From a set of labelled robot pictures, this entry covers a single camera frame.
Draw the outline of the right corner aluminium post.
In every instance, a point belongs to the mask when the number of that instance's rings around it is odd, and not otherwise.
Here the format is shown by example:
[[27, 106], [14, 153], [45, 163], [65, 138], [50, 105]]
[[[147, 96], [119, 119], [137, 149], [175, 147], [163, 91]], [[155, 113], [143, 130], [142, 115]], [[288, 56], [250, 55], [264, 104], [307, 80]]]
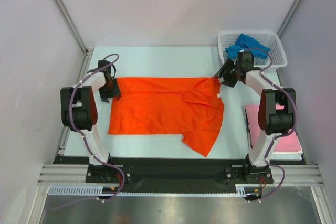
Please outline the right corner aluminium post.
[[277, 35], [279, 38], [281, 38], [284, 34], [284, 32], [286, 31], [288, 25], [290, 24], [292, 18], [294, 17], [296, 11], [298, 10], [301, 2], [303, 0], [293, 0], [289, 10], [287, 11], [285, 18], [283, 20], [283, 22], [281, 23], [278, 31], [277, 31]]

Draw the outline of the white folded t shirt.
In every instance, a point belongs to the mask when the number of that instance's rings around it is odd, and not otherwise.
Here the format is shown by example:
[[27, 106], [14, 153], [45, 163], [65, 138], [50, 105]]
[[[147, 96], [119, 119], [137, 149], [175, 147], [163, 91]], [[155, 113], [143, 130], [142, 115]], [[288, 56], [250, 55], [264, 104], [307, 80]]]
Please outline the white folded t shirt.
[[274, 151], [270, 157], [271, 160], [278, 161], [300, 161], [302, 160], [302, 151], [299, 152], [277, 152]]

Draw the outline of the blue t shirt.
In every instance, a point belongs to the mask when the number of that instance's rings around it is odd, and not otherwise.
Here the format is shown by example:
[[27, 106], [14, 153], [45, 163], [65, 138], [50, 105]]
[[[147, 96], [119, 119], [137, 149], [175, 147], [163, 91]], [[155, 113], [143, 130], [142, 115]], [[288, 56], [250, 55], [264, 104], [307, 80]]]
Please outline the blue t shirt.
[[236, 58], [241, 50], [247, 50], [251, 52], [254, 57], [260, 59], [267, 59], [268, 53], [270, 52], [270, 48], [263, 46], [256, 39], [245, 34], [240, 34], [234, 45], [225, 48], [229, 59]]

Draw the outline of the corner aluminium post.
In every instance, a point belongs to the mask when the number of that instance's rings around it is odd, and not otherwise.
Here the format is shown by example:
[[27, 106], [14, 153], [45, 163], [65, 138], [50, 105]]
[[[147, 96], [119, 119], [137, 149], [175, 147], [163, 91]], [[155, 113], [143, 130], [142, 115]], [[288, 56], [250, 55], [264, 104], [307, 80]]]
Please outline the corner aluminium post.
[[71, 18], [70, 13], [68, 12], [68, 9], [64, 3], [63, 0], [53, 0], [56, 8], [58, 9], [58, 11], [60, 12], [61, 17], [63, 18], [66, 26], [68, 27], [71, 35], [73, 36], [76, 44], [78, 45], [79, 49], [81, 50], [81, 52], [86, 55], [88, 52], [87, 47], [85, 46], [85, 43], [83, 42], [83, 39], [81, 37], [81, 35], [79, 34], [79, 31], [73, 21], [73, 19]]
[[277, 35], [279, 38], [281, 38], [284, 34], [284, 32], [286, 31], [288, 25], [290, 24], [292, 18], [294, 17], [296, 11], [298, 10], [301, 2], [303, 0], [293, 0], [289, 10], [287, 11], [285, 18], [283, 20], [283, 22], [281, 23], [278, 31], [277, 31]]

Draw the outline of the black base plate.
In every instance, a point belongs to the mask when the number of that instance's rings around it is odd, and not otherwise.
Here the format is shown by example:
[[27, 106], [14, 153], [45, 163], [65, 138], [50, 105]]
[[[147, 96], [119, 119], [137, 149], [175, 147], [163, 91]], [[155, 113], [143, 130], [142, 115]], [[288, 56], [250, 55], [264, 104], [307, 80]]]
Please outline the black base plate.
[[256, 172], [243, 159], [112, 158], [125, 175], [124, 193], [231, 193], [235, 184], [271, 184], [270, 169]]

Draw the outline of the left corner aluminium post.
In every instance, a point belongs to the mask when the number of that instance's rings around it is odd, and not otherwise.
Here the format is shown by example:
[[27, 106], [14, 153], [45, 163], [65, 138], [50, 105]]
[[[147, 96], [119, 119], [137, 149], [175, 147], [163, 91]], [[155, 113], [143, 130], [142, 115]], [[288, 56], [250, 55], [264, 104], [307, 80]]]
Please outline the left corner aluminium post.
[[58, 9], [58, 11], [60, 12], [61, 17], [63, 18], [66, 26], [68, 27], [71, 35], [73, 36], [76, 44], [78, 45], [79, 49], [81, 50], [81, 52], [86, 55], [88, 52], [87, 47], [85, 46], [85, 43], [83, 42], [83, 39], [81, 37], [81, 35], [79, 34], [79, 31], [73, 21], [73, 19], [71, 18], [70, 13], [68, 12], [68, 9], [64, 3], [63, 0], [53, 0], [56, 8]]

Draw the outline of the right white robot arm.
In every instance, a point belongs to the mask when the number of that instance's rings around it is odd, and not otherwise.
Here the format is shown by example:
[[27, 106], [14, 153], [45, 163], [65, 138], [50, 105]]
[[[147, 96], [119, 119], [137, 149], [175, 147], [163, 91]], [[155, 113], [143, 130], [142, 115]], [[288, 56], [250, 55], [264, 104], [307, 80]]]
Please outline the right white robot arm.
[[238, 53], [236, 61], [225, 60], [215, 75], [222, 84], [233, 88], [238, 81], [252, 88], [259, 96], [257, 143], [246, 155], [241, 167], [225, 169], [227, 184], [272, 183], [270, 157], [282, 137], [294, 133], [297, 123], [296, 92], [283, 88], [264, 75], [254, 65], [254, 56], [249, 51]]

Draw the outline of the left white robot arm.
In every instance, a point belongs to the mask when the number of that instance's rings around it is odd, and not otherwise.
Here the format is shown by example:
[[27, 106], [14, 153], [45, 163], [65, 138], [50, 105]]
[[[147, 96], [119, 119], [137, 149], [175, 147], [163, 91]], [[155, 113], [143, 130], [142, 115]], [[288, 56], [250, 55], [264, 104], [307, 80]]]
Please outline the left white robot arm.
[[111, 183], [118, 179], [122, 184], [124, 180], [123, 171], [112, 164], [110, 153], [97, 129], [95, 94], [99, 93], [100, 101], [105, 103], [112, 98], [120, 98], [121, 91], [115, 75], [114, 61], [104, 58], [78, 84], [60, 90], [62, 123], [79, 135], [88, 152], [87, 183]]

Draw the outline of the orange t shirt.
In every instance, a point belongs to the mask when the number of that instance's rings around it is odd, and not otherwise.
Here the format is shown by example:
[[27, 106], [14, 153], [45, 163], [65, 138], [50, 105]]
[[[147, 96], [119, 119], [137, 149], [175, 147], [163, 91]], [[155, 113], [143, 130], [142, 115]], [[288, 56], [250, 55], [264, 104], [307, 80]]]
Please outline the orange t shirt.
[[222, 127], [224, 103], [217, 78], [117, 79], [121, 97], [111, 105], [110, 135], [180, 134], [207, 157]]

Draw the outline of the pink folded t shirt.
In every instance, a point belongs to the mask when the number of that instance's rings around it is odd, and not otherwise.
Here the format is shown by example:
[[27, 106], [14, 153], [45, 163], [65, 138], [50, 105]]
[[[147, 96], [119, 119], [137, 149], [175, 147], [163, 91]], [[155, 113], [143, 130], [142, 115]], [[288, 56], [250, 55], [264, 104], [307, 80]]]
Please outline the pink folded t shirt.
[[[247, 127], [249, 132], [250, 147], [253, 148], [258, 140], [260, 134], [260, 127], [258, 124], [258, 105], [245, 106], [245, 112], [247, 117]], [[302, 151], [301, 144], [296, 133], [292, 133], [289, 136], [282, 137], [276, 145], [274, 151], [277, 152], [299, 152]]]

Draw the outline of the grey t shirt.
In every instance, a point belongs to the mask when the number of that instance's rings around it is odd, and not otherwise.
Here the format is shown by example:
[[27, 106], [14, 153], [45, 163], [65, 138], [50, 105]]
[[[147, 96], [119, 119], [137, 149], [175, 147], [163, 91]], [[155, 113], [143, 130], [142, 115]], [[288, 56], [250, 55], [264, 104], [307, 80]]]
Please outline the grey t shirt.
[[[227, 52], [223, 52], [223, 58], [224, 58], [224, 61], [226, 61], [229, 56], [228, 56], [228, 53]], [[259, 57], [254, 57], [254, 65], [258, 65], [258, 66], [264, 66], [264, 65], [268, 65], [270, 63], [270, 60], [269, 58], [259, 58]]]

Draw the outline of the white plastic basket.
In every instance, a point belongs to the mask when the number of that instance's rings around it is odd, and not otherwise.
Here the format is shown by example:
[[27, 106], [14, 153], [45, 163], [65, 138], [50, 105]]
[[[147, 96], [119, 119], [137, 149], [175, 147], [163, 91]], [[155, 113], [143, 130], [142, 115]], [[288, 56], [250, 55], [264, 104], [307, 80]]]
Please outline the white plastic basket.
[[265, 72], [275, 71], [287, 65], [287, 56], [278, 35], [267, 30], [221, 31], [217, 36], [217, 42], [219, 58], [222, 64], [229, 58], [225, 48], [233, 46], [241, 34], [257, 40], [261, 45], [270, 49], [268, 53], [271, 56], [272, 65]]

